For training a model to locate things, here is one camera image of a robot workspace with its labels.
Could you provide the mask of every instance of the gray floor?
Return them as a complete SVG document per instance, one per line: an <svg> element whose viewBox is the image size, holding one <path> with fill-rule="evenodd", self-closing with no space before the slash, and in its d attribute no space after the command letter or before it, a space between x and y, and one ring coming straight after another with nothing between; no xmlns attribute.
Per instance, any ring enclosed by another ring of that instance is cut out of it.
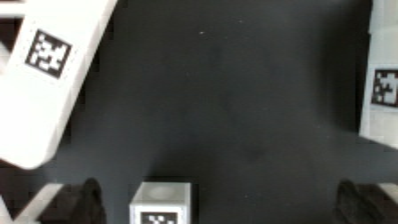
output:
<svg viewBox="0 0 398 224"><path fill-rule="evenodd" d="M5 164L16 211L48 181L103 187L108 223L147 177L190 180L199 223L332 223L336 186L398 182L357 137L370 0L121 0L57 158Z"/></svg>

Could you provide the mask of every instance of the black surface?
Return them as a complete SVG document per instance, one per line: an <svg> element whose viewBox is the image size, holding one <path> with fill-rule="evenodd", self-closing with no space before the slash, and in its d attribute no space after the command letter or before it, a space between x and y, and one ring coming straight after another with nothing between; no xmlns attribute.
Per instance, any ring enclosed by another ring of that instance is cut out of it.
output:
<svg viewBox="0 0 398 224"><path fill-rule="evenodd" d="M332 223L339 180L398 182L396 151L357 137L370 9L121 0L57 158L0 171L11 208L48 181L96 177L128 223L140 181L172 176L197 184L199 223Z"/></svg>

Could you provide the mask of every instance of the white box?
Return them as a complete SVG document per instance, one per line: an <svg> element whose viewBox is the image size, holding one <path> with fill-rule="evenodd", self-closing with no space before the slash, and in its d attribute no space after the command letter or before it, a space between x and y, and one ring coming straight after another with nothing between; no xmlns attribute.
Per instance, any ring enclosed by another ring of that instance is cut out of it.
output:
<svg viewBox="0 0 398 224"><path fill-rule="evenodd" d="M0 17L25 14L9 56L0 46L0 159L25 169L55 155L115 2L0 2Z"/></svg>
<svg viewBox="0 0 398 224"><path fill-rule="evenodd" d="M190 224L190 183L142 182L130 204L130 224Z"/></svg>
<svg viewBox="0 0 398 224"><path fill-rule="evenodd" d="M359 135L398 148L398 0L373 0Z"/></svg>

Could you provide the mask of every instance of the white cube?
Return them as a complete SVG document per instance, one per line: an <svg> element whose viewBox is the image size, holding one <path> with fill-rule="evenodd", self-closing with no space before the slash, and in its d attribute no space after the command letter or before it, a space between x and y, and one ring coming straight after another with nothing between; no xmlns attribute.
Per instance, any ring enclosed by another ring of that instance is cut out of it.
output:
<svg viewBox="0 0 398 224"><path fill-rule="evenodd" d="M142 182L130 204L130 224L190 224L190 183Z"/></svg>
<svg viewBox="0 0 398 224"><path fill-rule="evenodd" d="M398 149L398 0L373 0L359 135Z"/></svg>

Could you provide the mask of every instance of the black object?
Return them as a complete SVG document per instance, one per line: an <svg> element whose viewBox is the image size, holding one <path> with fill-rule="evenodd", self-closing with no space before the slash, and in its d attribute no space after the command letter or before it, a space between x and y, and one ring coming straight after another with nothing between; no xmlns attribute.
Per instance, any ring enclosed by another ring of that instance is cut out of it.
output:
<svg viewBox="0 0 398 224"><path fill-rule="evenodd" d="M375 184L341 181L334 212L341 224L398 223L398 205Z"/></svg>
<svg viewBox="0 0 398 224"><path fill-rule="evenodd" d="M101 188L91 178L83 185L66 185L39 217L41 224L105 224Z"/></svg>

